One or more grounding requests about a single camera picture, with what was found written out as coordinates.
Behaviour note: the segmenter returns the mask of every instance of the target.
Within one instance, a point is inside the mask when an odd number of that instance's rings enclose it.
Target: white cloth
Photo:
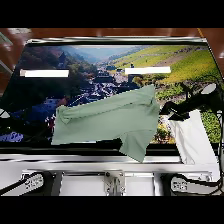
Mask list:
[[[184,164],[217,164],[199,110],[189,113],[185,121],[169,120],[171,132]]]

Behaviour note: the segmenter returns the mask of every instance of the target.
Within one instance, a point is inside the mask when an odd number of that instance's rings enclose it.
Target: metal bracket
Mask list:
[[[122,170],[105,171],[104,187],[107,196],[124,196],[125,188],[125,173]]]

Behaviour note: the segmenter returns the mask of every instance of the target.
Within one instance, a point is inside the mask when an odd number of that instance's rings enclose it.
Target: landscape picture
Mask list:
[[[125,68],[170,66],[169,74],[125,74]],[[24,78],[20,69],[68,69],[68,78]],[[16,119],[28,123],[47,123],[54,128],[56,108],[91,103],[145,85],[154,84],[161,108],[167,101],[186,99],[185,86],[195,94],[215,77],[219,70],[207,46],[193,45],[105,45],[25,47],[16,66],[1,106]],[[211,143],[220,140],[220,127],[210,111],[202,120]],[[30,139],[18,131],[2,132],[0,141]],[[160,116],[153,144],[174,144],[166,116]]]

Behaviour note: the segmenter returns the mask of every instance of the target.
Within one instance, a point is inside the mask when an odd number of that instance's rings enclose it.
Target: green cloth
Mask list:
[[[143,162],[157,130],[155,87],[123,92],[93,103],[56,110],[52,145],[120,138],[120,152]]]

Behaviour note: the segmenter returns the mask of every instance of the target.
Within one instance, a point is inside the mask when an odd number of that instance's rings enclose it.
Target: large flat screen monitor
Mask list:
[[[167,101],[186,99],[181,83],[197,93],[209,83],[222,80],[207,42],[198,41],[48,42],[27,44],[15,67],[0,108],[0,146],[55,148],[51,146],[56,108],[91,103],[125,91],[155,85],[161,107]],[[169,66],[171,73],[125,74],[125,68]],[[40,77],[25,76],[40,70]],[[68,70],[67,77],[44,77],[41,70]],[[210,142],[220,141],[218,120],[203,112],[203,124]],[[119,148],[119,139],[74,143],[56,148]],[[149,148],[176,148],[166,116],[160,116],[157,133]]]

